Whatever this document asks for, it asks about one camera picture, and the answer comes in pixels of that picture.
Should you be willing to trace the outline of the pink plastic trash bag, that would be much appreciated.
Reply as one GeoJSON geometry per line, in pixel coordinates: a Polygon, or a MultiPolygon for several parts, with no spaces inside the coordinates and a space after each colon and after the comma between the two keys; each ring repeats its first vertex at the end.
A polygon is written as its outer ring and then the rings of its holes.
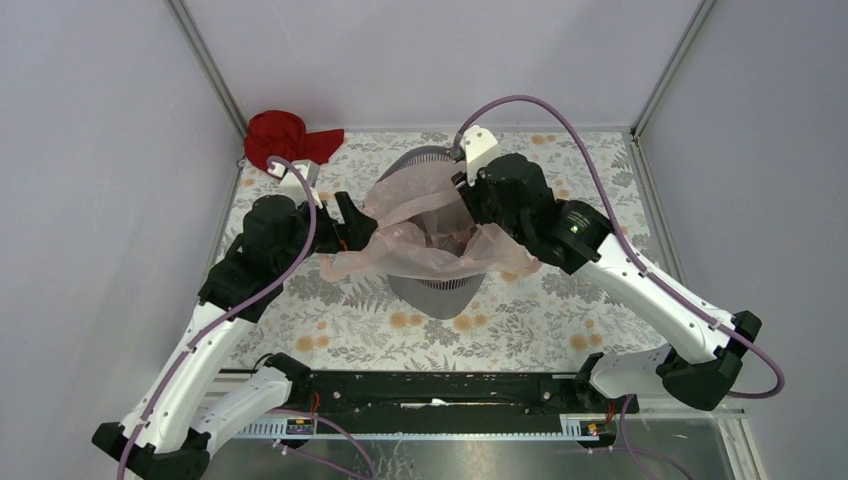
{"type": "Polygon", "coordinates": [[[488,272],[535,273],[541,262],[500,227],[474,223],[451,182],[465,167],[445,161],[398,170],[365,195],[362,211],[378,223],[361,251],[325,255],[331,282],[367,271],[447,281],[488,272]]]}

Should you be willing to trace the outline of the grey slotted trash bin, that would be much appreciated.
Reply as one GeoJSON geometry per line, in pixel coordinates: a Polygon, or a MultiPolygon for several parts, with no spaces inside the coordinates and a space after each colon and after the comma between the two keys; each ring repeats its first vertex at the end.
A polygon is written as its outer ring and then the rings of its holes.
{"type": "MultiPolygon", "coordinates": [[[[427,162],[447,162],[452,159],[446,147],[426,145],[413,148],[401,155],[379,177],[378,183],[399,170],[427,162]]],[[[386,275],[391,290],[397,297],[421,313],[439,320],[452,319],[470,304],[487,274],[435,281],[386,275]]]]}

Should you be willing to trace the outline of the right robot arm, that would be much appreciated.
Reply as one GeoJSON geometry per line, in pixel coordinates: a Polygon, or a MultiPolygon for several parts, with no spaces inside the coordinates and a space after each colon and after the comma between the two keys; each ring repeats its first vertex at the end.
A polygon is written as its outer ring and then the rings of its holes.
{"type": "Polygon", "coordinates": [[[677,284],[616,237],[600,211],[556,198],[541,167],[520,154],[451,182],[477,225],[499,227],[540,262],[604,290],[663,337],[652,350],[591,355],[573,386],[579,407],[597,412],[627,395],[667,394],[712,411],[730,394],[761,328],[757,316],[712,307],[677,284]]]}

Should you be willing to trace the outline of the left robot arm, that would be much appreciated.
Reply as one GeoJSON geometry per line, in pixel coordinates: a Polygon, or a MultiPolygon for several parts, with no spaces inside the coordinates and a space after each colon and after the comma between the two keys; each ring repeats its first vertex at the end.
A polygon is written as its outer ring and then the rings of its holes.
{"type": "Polygon", "coordinates": [[[312,371],[286,354],[273,354],[253,376],[208,408],[201,402],[223,360],[284,290],[308,256],[360,251],[378,223],[345,192],[335,220],[320,201],[268,195],[253,203],[243,230],[209,271],[198,303],[154,385],[119,422],[106,422],[92,442],[117,461],[117,476],[198,479],[214,453],[276,407],[316,410],[312,371]]]}

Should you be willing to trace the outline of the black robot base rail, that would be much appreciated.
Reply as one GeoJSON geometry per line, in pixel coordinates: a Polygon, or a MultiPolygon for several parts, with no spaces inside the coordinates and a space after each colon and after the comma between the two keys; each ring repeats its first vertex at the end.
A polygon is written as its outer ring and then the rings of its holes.
{"type": "Polygon", "coordinates": [[[314,413],[343,429],[447,418],[493,423],[548,415],[605,420],[638,412],[636,400],[607,399],[570,374],[313,371],[297,379],[283,408],[314,413]]]}

